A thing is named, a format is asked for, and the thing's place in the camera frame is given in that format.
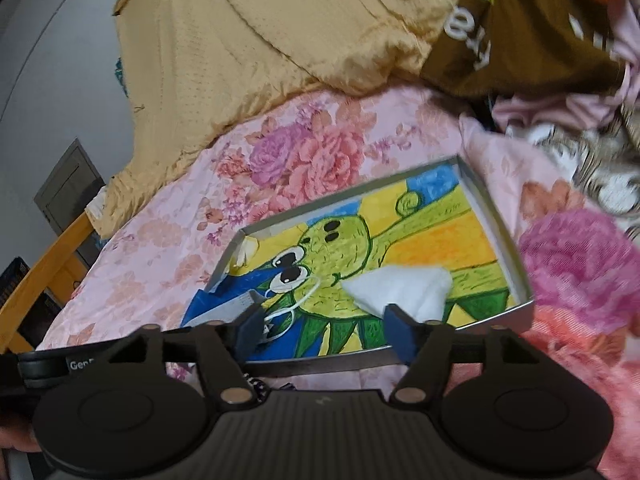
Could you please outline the white face mask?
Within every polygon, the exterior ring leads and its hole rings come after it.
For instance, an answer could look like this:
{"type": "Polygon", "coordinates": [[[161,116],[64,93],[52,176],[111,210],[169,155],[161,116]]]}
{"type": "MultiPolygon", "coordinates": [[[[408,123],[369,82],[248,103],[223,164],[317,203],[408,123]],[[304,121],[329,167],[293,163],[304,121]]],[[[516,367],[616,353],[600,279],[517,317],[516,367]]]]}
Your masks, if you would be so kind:
{"type": "Polygon", "coordinates": [[[264,341],[274,341],[288,331],[285,327],[274,332],[274,320],[282,316],[294,318],[300,309],[329,320],[351,318],[359,312],[382,318],[386,307],[396,304],[413,321],[439,321],[452,286],[451,273],[441,266],[390,264],[335,285],[320,275],[309,274],[304,266],[292,266],[269,283],[271,295],[282,298],[290,292],[293,303],[275,307],[266,315],[264,341]]]}

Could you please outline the grey door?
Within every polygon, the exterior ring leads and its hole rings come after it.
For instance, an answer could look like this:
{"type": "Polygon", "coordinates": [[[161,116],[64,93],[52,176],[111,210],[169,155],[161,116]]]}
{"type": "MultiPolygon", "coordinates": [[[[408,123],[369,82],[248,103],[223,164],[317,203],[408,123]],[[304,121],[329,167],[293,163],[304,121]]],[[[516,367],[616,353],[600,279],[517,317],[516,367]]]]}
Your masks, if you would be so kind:
{"type": "Polygon", "coordinates": [[[34,197],[34,202],[56,235],[80,216],[104,185],[78,139],[73,140],[34,197]]]}

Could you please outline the pink floral quilt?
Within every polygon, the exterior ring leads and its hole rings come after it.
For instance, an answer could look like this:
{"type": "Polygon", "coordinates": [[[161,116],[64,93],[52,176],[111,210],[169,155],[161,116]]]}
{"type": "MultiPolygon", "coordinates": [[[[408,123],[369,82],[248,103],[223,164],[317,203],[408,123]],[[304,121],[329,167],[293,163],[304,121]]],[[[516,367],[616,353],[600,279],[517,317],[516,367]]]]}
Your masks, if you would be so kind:
{"type": "Polygon", "coordinates": [[[421,87],[309,93],[226,133],[111,237],[42,348],[117,339],[146,322],[175,328],[239,229],[449,156],[483,179],[520,248],[536,296],[527,339],[613,410],[603,474],[637,478],[639,242],[541,148],[421,87]]]}

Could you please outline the silver patterned bed sheet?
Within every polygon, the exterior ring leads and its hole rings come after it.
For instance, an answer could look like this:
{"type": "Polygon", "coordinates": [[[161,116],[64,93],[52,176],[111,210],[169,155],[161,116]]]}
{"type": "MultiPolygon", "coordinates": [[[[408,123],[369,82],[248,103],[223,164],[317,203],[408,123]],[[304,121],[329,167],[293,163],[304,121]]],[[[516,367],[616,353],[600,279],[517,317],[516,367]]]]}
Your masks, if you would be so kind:
{"type": "Polygon", "coordinates": [[[574,184],[634,242],[639,241],[639,113],[619,110],[598,130],[551,124],[510,126],[506,134],[541,148],[574,184]]]}

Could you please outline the pink garment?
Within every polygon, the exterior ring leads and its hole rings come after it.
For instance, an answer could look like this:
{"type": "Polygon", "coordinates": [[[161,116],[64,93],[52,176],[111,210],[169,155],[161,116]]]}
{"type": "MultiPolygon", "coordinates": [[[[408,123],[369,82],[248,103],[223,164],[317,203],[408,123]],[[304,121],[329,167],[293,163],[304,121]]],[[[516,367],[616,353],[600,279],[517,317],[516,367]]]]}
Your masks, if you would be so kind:
{"type": "Polygon", "coordinates": [[[639,102],[639,0],[610,0],[608,21],[611,32],[594,32],[593,47],[623,65],[623,81],[612,96],[567,93],[540,99],[514,96],[495,102],[491,115],[500,129],[507,126],[529,127],[548,122],[564,128],[589,130],[612,122],[622,105],[635,107],[639,102]]]}

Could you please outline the tan dotted blanket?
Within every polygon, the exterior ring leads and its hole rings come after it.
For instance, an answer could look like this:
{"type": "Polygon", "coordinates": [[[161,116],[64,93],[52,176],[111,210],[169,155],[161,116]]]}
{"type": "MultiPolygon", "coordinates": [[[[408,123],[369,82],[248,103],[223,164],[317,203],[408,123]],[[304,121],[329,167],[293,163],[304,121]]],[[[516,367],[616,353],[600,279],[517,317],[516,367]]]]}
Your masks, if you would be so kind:
{"type": "Polygon", "coordinates": [[[134,154],[92,225],[110,237],[218,136],[293,96],[414,79],[458,0],[117,0],[134,154]]]}

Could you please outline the brown colourful printed cloth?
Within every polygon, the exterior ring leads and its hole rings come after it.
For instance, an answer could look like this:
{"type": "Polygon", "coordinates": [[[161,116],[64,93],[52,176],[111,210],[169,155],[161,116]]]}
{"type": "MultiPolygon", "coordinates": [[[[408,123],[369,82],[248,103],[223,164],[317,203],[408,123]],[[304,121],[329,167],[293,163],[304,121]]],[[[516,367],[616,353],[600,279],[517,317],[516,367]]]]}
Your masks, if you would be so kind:
{"type": "Polygon", "coordinates": [[[458,0],[421,76],[458,98],[615,93],[612,0],[458,0]]]}

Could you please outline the wooden bed frame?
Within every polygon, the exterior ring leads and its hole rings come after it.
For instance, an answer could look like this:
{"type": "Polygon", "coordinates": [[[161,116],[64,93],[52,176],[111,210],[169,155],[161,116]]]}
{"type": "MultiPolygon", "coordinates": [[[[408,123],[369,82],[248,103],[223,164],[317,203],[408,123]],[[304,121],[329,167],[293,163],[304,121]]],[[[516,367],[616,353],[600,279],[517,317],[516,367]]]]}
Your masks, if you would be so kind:
{"type": "Polygon", "coordinates": [[[77,249],[93,233],[88,214],[83,212],[49,247],[18,283],[1,307],[1,352],[29,352],[32,345],[18,332],[21,322],[37,299],[47,290],[62,306],[85,278],[88,266],[77,249]]]}

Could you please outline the green wall poster left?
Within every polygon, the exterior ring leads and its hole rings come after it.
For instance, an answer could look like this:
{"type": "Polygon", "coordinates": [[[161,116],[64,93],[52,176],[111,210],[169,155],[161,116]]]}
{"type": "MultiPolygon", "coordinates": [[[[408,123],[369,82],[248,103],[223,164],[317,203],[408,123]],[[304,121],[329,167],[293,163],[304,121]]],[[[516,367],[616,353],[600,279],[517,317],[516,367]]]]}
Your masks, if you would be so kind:
{"type": "Polygon", "coordinates": [[[115,77],[120,85],[120,88],[122,88],[122,92],[124,92],[125,96],[128,96],[128,90],[127,90],[127,86],[126,86],[126,81],[125,81],[125,75],[124,75],[124,68],[122,67],[122,59],[118,58],[116,63],[115,63],[115,70],[114,70],[114,74],[115,77]]]}

